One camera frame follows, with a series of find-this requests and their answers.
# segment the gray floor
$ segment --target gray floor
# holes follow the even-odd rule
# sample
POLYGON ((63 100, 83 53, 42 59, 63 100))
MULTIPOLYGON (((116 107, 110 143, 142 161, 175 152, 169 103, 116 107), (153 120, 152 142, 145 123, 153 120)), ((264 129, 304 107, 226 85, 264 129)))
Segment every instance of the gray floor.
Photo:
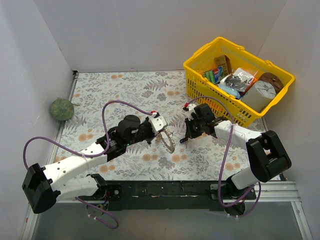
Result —
POLYGON ((57 203, 40 214, 34 240, 299 240, 302 236, 290 202, 260 202, 236 220, 207 210, 125 210, 114 212, 116 230, 88 218, 82 203, 57 203))

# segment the brown package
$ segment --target brown package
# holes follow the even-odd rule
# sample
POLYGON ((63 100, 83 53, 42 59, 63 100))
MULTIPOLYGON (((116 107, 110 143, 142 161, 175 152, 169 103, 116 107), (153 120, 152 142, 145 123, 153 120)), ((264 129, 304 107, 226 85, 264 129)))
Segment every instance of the brown package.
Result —
POLYGON ((284 88, 284 84, 281 82, 281 80, 271 72, 265 72, 264 74, 262 74, 261 77, 259 77, 258 81, 263 81, 271 84, 274 87, 276 94, 278 94, 281 89, 284 88))
POLYGON ((226 55, 218 56, 214 58, 215 67, 222 67, 224 76, 232 73, 230 60, 226 55))

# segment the gray wall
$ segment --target gray wall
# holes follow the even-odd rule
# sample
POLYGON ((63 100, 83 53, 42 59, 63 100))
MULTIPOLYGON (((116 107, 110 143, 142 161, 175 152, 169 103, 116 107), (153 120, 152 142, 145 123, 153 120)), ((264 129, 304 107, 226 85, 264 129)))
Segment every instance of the gray wall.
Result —
MULTIPOLYGON (((22 152, 34 136, 53 138, 50 103, 67 95, 72 72, 36 5, 0 0, 0 239, 19 239, 28 201, 22 152)), ((52 146, 37 141, 28 164, 45 164, 52 146)))
POLYGON ((286 0, 34 0, 80 72, 177 70, 218 36, 258 54, 286 0))
POLYGON ((319 9, 320 1, 288 0, 258 55, 296 77, 266 121, 292 160, 286 176, 296 181, 314 239, 320 239, 319 9))

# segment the robotic arm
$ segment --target robotic arm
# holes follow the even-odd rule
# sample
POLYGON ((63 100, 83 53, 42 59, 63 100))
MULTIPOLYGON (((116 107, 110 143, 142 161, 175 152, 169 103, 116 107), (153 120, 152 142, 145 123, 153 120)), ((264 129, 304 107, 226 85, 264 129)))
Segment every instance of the robotic arm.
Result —
MULTIPOLYGON (((188 117, 185 119, 185 138, 180 143, 203 133, 228 141, 232 123, 223 117, 215 118, 206 103, 198 106, 189 104, 184 110, 188 117)), ((224 195, 240 196, 243 189, 258 182, 266 183, 291 167, 291 160, 274 131, 258 132, 234 125, 231 143, 247 150, 250 167, 226 180, 221 189, 224 195)))
MULTIPOLYGON (((151 141, 167 126, 163 116, 155 111, 151 113, 152 115, 142 123, 137 116, 127 115, 119 122, 118 126, 111 128, 108 131, 110 146, 104 155, 85 157, 85 155, 102 153, 106 149, 106 135, 82 150, 80 152, 82 156, 73 155, 63 161, 43 167, 40 167, 38 163, 30 166, 22 189, 33 212, 35 214, 43 213, 57 201, 75 196, 93 196, 97 200, 103 198, 107 189, 104 179, 99 174, 80 179, 74 177, 124 154, 127 146, 145 140, 151 144, 151 141)), ((112 186, 108 186, 108 188, 108 191, 116 195, 117 189, 113 189, 112 186)))

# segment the cable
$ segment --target cable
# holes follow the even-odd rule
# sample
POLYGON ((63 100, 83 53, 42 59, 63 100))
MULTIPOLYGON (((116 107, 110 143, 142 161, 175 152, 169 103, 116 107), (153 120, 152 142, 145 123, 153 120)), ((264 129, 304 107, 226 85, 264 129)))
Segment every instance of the cable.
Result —
MULTIPOLYGON (((228 142, 226 144, 226 147, 225 147, 225 151, 224 151, 224 155, 223 155, 223 159, 222 159, 222 163, 221 163, 221 168, 220 168, 220 173, 219 173, 219 178, 218 178, 218 201, 220 203, 221 206, 223 206, 224 208, 230 208, 234 205, 236 205, 237 203, 239 203, 244 197, 246 197, 246 195, 255 187, 254 185, 250 186, 243 195, 241 195, 237 200, 235 200, 234 202, 232 203, 229 203, 229 204, 224 204, 222 198, 221 198, 221 181, 222 181, 222 175, 223 175, 223 171, 224 171, 224 168, 225 168, 225 163, 226 163, 226 160, 227 160, 227 156, 228 156, 228 151, 229 151, 229 147, 231 145, 231 140, 232 140, 232 134, 233 134, 233 131, 234 131, 234 124, 235 124, 235 121, 234 121, 234 117, 231 115, 230 111, 227 109, 227 107, 221 102, 219 101, 218 99, 212 97, 212 96, 198 96, 194 99, 192 99, 191 101, 189 101, 187 104, 189 105, 190 103, 194 102, 195 100, 197 99, 202 99, 202 98, 205 98, 205 99, 212 99, 216 102, 218 102, 225 110, 226 112, 228 113, 229 117, 231 118, 231 128, 230 128, 230 134, 229 134, 229 139, 228 139, 228 142)), ((238 217, 244 217, 246 215, 248 215, 249 213, 252 212, 252 210, 256 207, 258 201, 259 201, 259 198, 260 198, 260 195, 261 195, 261 184, 260 182, 258 182, 259 184, 259 193, 258 193, 258 197, 256 198, 256 201, 254 203, 254 205, 252 206, 252 208, 238 216, 238 217)))
POLYGON ((83 203, 83 204, 85 204, 85 205, 87 205, 87 206, 89 206, 89 207, 92 207, 92 208, 94 208, 94 209, 97 209, 97 210, 99 210, 99 211, 101 211, 101 212, 109 215, 109 216, 115 221, 116 226, 112 226, 111 224, 107 223, 106 221, 104 221, 103 219, 101 219, 101 218, 99 218, 99 217, 96 217, 96 216, 94 216, 94 215, 90 215, 90 217, 92 217, 93 219, 96 219, 96 220, 100 221, 101 223, 103 223, 104 225, 106 225, 108 228, 111 228, 111 229, 117 229, 117 228, 119 227, 119 221, 118 221, 118 219, 117 219, 116 216, 113 215, 111 212, 108 212, 108 211, 106 211, 106 210, 103 210, 102 208, 99 208, 99 207, 91 204, 91 203, 88 203, 88 202, 86 202, 86 201, 83 201, 81 198, 79 198, 79 197, 77 197, 77 196, 75 197, 75 199, 77 199, 78 201, 80 201, 81 203, 83 203))
MULTIPOLYGON (((98 153, 98 154, 93 154, 93 155, 84 154, 84 156, 87 157, 87 158, 100 157, 100 156, 102 156, 103 154, 105 154, 105 153, 108 151, 108 149, 109 149, 110 139, 109 139, 108 129, 107 129, 106 120, 105 120, 105 109, 106 109, 106 107, 107 107, 109 104, 113 104, 113 103, 124 104, 124 105, 127 105, 127 106, 129 106, 129 107, 132 107, 132 108, 138 110, 139 112, 141 112, 141 113, 143 113, 143 114, 150 115, 150 116, 152 115, 152 113, 143 111, 142 109, 140 109, 140 108, 132 105, 131 103, 125 102, 125 101, 114 100, 114 101, 109 101, 109 102, 107 102, 107 103, 103 106, 103 108, 102 108, 102 123, 103 123, 103 128, 104 128, 104 131, 105 131, 106 142, 107 142, 106 148, 105 148, 105 150, 104 150, 103 152, 98 153)), ((22 154, 22 156, 23 156, 23 163, 24 163, 24 166, 25 166, 25 168, 26 168, 27 170, 29 169, 28 164, 27 164, 27 159, 26 159, 27 147, 28 147, 28 145, 29 145, 33 140, 36 140, 36 139, 42 139, 42 140, 45 140, 45 141, 47 141, 47 142, 50 142, 50 143, 58 146, 59 148, 62 148, 62 149, 66 150, 66 151, 68 151, 68 152, 70 152, 70 153, 72 153, 72 154, 74 154, 74 155, 79 156, 79 157, 82 157, 82 156, 83 156, 81 153, 79 153, 79 152, 77 152, 77 151, 73 151, 73 150, 71 150, 71 149, 69 149, 69 148, 67 148, 67 147, 65 147, 65 146, 63 146, 63 145, 61 145, 61 144, 59 144, 59 143, 57 143, 57 142, 49 139, 49 138, 47 138, 47 137, 44 137, 44 136, 35 136, 35 137, 31 138, 30 140, 28 140, 28 141, 25 143, 24 148, 23 148, 23 154, 22 154)))

